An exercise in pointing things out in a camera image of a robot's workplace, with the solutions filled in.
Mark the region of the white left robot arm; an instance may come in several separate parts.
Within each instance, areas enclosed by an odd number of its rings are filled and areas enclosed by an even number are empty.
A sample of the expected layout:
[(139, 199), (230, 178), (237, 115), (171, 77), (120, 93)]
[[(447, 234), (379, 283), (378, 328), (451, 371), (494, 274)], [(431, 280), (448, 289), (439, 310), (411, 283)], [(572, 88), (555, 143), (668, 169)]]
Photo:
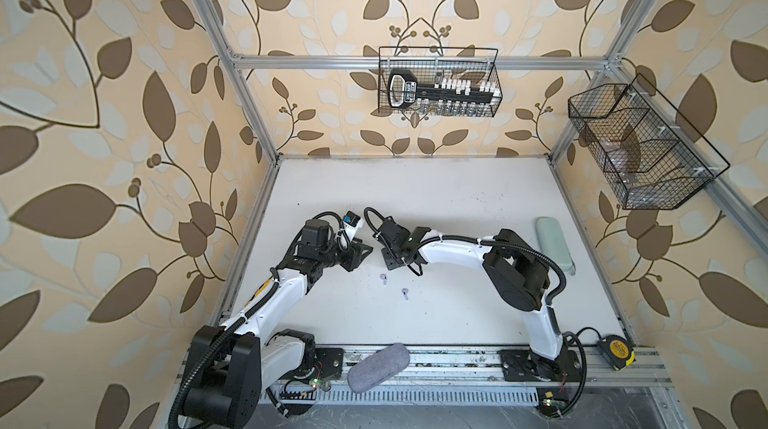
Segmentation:
[(246, 305), (223, 324), (197, 331), (168, 427), (179, 427), (180, 417), (187, 417), (201, 428), (242, 428), (281, 376), (315, 368), (313, 335), (276, 327), (325, 269), (340, 266), (351, 272), (371, 253), (356, 236), (362, 225), (353, 212), (324, 211), (308, 219)]

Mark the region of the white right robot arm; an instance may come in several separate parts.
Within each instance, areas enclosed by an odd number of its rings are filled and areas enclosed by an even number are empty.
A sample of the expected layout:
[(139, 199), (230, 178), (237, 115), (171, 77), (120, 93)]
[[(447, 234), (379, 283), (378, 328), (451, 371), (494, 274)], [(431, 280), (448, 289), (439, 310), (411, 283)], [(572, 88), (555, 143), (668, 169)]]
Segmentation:
[(415, 276), (428, 264), (478, 269), (489, 278), (500, 298), (522, 313), (529, 337), (523, 367), (541, 381), (558, 381), (573, 368), (569, 355), (572, 334), (558, 325), (553, 302), (567, 286), (564, 271), (533, 249), (515, 231), (503, 228), (486, 238), (448, 235), (429, 227), (408, 230), (393, 217), (367, 207), (363, 217), (382, 245), (389, 270), (408, 268)]

